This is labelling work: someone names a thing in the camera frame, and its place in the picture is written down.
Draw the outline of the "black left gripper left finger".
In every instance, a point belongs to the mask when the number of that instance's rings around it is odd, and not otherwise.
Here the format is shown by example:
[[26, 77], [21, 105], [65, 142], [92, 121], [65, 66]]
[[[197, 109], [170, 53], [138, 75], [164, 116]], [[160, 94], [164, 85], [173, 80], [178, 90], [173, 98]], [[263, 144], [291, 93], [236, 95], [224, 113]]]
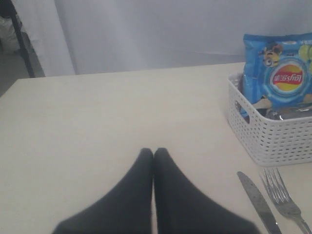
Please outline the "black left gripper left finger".
[[153, 160], [140, 150], [127, 174], [104, 197], [60, 222], [55, 234], [150, 234], [152, 232]]

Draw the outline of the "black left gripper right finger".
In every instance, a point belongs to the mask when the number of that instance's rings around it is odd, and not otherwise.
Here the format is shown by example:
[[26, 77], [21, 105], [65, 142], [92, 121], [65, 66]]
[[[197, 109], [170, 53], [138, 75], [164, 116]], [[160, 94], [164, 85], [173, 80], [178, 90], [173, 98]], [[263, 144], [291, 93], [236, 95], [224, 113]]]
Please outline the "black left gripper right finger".
[[154, 192], [160, 234], [257, 234], [258, 228], [203, 194], [166, 148], [154, 154]]

